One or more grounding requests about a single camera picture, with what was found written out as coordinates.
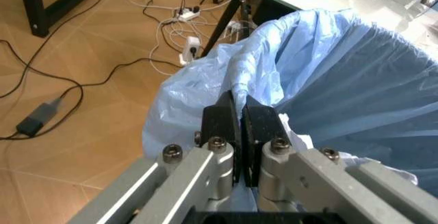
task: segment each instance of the wooden floor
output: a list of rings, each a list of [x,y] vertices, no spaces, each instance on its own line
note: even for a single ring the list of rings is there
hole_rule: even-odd
[[[44,0],[46,5],[53,1]],[[95,1],[84,1],[70,16]],[[186,4],[193,6],[199,1],[186,0]],[[154,0],[155,5],[171,7],[178,7],[180,2]],[[168,10],[149,11],[159,19],[171,17]],[[205,12],[203,16],[213,22],[222,11],[215,10],[215,16]],[[142,15],[141,7],[127,0],[102,0],[62,27],[33,67],[80,83],[99,82],[116,64],[148,56],[155,44],[156,27],[157,22]],[[199,28],[209,35],[214,26]],[[0,38],[8,40],[26,61],[44,41],[31,35],[22,0],[0,0]],[[163,41],[154,57],[178,64],[177,53]],[[171,73],[177,70],[157,66]],[[0,94],[17,83],[22,70],[6,45],[0,45]],[[0,222],[68,221],[142,155],[142,127],[166,78],[149,63],[121,69],[107,84],[85,88],[82,106],[54,131],[30,140],[0,141]],[[29,72],[18,91],[0,99],[0,137],[12,134],[15,125],[33,109],[55,99],[69,86],[68,82]],[[78,91],[68,94],[50,124],[78,97]]]

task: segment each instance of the power adapter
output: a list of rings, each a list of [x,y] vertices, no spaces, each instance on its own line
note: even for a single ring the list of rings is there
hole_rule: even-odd
[[[30,115],[16,126],[17,132],[29,137],[35,136],[35,134],[55,116],[60,102],[61,99],[57,98],[51,103],[43,103],[38,106],[38,108],[33,110]]]
[[[192,62],[201,47],[201,42],[198,37],[189,36],[186,40],[186,45],[184,46],[183,52],[180,54],[180,64],[185,66]]]

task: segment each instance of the light blue plastic bag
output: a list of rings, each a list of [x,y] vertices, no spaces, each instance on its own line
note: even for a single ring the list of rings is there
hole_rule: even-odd
[[[149,110],[149,157],[178,143],[193,147],[202,110],[232,90],[236,110],[252,95],[289,125],[330,146],[419,177],[438,195],[438,70],[400,36],[352,11],[298,11],[219,45],[165,81]]]

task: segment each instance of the white table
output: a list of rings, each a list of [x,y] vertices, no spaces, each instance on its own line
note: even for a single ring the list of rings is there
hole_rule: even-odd
[[[438,59],[438,12],[420,0],[274,0],[296,10],[352,8],[361,18],[400,33]]]

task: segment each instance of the bolt head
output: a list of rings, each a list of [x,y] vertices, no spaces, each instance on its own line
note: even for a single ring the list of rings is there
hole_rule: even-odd
[[[183,149],[181,146],[171,144],[163,149],[163,161],[167,164],[175,164],[183,159]]]
[[[201,146],[201,132],[195,131],[195,145],[200,147]]]
[[[208,139],[208,150],[216,154],[222,154],[227,150],[227,142],[222,137],[213,136]]]
[[[331,148],[321,148],[320,149],[321,153],[324,154],[328,159],[335,161],[339,159],[339,152],[331,149]]]
[[[283,138],[274,138],[271,140],[271,151],[274,154],[282,155],[289,151],[290,143]]]

